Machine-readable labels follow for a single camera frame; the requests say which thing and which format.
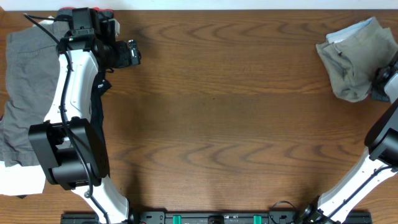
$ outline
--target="white backdrop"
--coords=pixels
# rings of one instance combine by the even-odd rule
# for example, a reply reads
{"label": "white backdrop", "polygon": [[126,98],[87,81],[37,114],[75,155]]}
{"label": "white backdrop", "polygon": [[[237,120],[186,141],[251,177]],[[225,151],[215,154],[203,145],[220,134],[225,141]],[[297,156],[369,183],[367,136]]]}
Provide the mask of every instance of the white backdrop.
{"label": "white backdrop", "polygon": [[0,0],[6,11],[100,7],[125,10],[398,9],[398,0]]}

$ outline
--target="wood grain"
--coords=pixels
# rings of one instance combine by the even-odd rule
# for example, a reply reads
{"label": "wood grain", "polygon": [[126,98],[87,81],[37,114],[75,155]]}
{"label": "wood grain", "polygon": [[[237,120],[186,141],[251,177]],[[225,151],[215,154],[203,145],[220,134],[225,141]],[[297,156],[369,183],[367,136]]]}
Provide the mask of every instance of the wood grain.
{"label": "wood grain", "polygon": [[[54,12],[34,12],[39,16]],[[398,36],[396,11],[116,11],[120,39],[136,39],[139,67],[108,75],[104,132],[111,177],[139,210],[303,207],[359,159],[388,104],[335,98],[315,50],[325,35],[376,16]],[[31,26],[5,13],[10,32]],[[5,65],[0,67],[4,111]],[[397,223],[398,179],[358,206]],[[1,223],[59,223],[90,208],[59,186],[0,197]]]}

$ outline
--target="wooden tabletop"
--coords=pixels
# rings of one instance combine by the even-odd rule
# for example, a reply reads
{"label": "wooden tabletop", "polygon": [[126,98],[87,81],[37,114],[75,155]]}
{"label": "wooden tabletop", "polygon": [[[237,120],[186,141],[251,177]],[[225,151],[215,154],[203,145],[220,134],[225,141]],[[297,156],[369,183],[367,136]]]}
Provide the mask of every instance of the wooden tabletop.
{"label": "wooden tabletop", "polygon": [[[306,206],[351,169],[389,106],[337,99],[315,50],[327,33],[371,16],[398,37],[397,11],[116,11],[119,39],[136,39],[142,52],[140,66],[108,75],[102,97],[117,188],[139,210]],[[0,113],[6,34],[30,26],[21,12],[2,16]],[[375,224],[397,223],[397,185],[386,181],[356,208]],[[48,183],[41,195],[0,204],[0,223],[91,211]]]}

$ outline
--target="white wall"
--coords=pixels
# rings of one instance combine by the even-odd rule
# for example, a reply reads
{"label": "white wall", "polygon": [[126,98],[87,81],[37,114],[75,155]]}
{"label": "white wall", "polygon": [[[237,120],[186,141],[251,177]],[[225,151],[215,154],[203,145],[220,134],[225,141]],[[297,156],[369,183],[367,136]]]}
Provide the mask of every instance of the white wall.
{"label": "white wall", "polygon": [[125,10],[168,9],[398,9],[398,0],[0,0],[6,11],[100,7]]}

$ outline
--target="gray cloth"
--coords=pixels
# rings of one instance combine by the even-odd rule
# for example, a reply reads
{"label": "gray cloth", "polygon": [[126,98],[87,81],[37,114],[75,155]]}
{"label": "gray cloth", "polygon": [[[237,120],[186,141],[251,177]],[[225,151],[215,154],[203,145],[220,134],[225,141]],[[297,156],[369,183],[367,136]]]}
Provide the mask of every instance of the gray cloth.
{"label": "gray cloth", "polygon": [[[67,22],[44,25],[57,39],[69,30]],[[38,27],[7,36],[6,88],[10,100],[0,122],[0,160],[6,166],[36,166],[28,140],[29,126],[40,124],[50,109],[60,65],[56,43]]]}
{"label": "gray cloth", "polygon": [[334,94],[350,102],[368,96],[376,70],[385,67],[398,51],[390,29],[383,29],[376,18],[341,42],[326,41],[316,47]]}

